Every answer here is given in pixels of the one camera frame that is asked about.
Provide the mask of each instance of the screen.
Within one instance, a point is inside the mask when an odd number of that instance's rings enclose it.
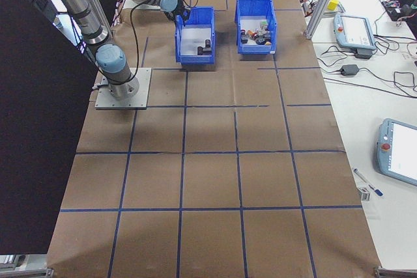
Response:
[[[388,170],[417,180],[417,130],[392,124],[391,164]]]
[[[342,16],[341,21],[349,44],[370,46],[371,40],[368,37],[366,20],[351,16]]]

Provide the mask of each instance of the metal mounting plate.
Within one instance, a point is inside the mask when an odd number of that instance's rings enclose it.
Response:
[[[136,68],[130,68],[134,74]],[[148,105],[149,86],[151,84],[152,68],[139,68],[136,77],[139,80],[139,90],[133,97],[116,99],[107,87],[98,90],[96,109],[97,110],[126,110],[146,109]],[[103,77],[101,84],[107,85],[108,81]]]

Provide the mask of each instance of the small object in bin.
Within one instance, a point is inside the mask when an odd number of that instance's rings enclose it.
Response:
[[[267,21],[261,21],[259,23],[259,26],[261,27],[261,29],[266,30],[268,28],[268,22]]]
[[[211,55],[211,47],[203,48],[203,55]]]
[[[248,35],[245,33],[244,29],[240,30],[240,42],[242,44],[247,44],[248,43]]]
[[[267,41],[267,42],[270,42],[271,41],[271,33],[265,33],[264,35],[263,35],[263,38]]]
[[[253,39],[253,36],[256,34],[255,32],[252,32],[251,30],[248,30],[247,32],[246,32],[246,34],[251,38],[251,39]]]
[[[255,42],[257,45],[265,45],[266,44],[266,40],[264,37],[258,37],[255,39]]]

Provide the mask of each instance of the blue plastic bin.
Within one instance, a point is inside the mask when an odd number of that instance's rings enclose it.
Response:
[[[190,34],[197,38],[190,39]],[[211,55],[197,55],[197,47],[205,47],[206,39],[211,40]],[[186,22],[186,26],[184,26],[182,18],[177,16],[177,26],[175,29],[175,55],[178,63],[213,64],[215,53],[216,32],[213,7],[195,7],[191,9],[190,18]]]
[[[268,22],[268,30],[271,32],[271,45],[262,46],[255,42],[242,44],[240,42],[240,30],[242,29],[242,19],[245,17],[259,17],[259,21]],[[276,23],[274,4],[272,0],[236,0],[235,23],[237,24],[237,52],[241,54],[269,54],[275,53],[276,35],[278,25]]]

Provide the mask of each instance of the table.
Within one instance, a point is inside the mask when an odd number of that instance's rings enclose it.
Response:
[[[379,0],[340,1],[348,14],[369,18],[375,32],[374,21],[384,11]],[[332,18],[323,18],[314,34],[313,43],[318,57],[329,46],[336,44],[332,22]],[[380,35],[413,37],[405,23],[397,28],[395,22],[390,21],[386,14],[377,23],[378,34]],[[410,40],[397,41],[401,44],[395,52],[389,51],[386,55],[377,53],[368,61],[348,57],[330,68],[324,68],[328,71],[334,71],[340,69],[342,64],[357,64],[358,67],[367,67],[373,73],[385,79],[392,79],[394,71],[416,73],[415,60],[408,54],[405,44]],[[415,53],[416,45],[410,47]],[[336,57],[326,58],[328,61],[336,59]],[[374,86],[394,92],[398,91],[365,71],[359,72],[352,78],[324,72],[323,77]],[[417,188],[379,174],[375,170],[373,155],[378,128],[385,118],[393,118],[417,125],[417,115],[415,114],[417,112],[417,101],[329,81],[326,81],[326,88],[349,163],[352,167],[357,167],[374,185],[384,192],[383,197],[378,197],[373,193],[369,202],[362,202],[381,263],[385,268],[390,269],[416,269],[417,236],[415,236],[415,224],[417,215],[415,211]],[[360,179],[356,175],[354,178],[359,186],[361,184]]]

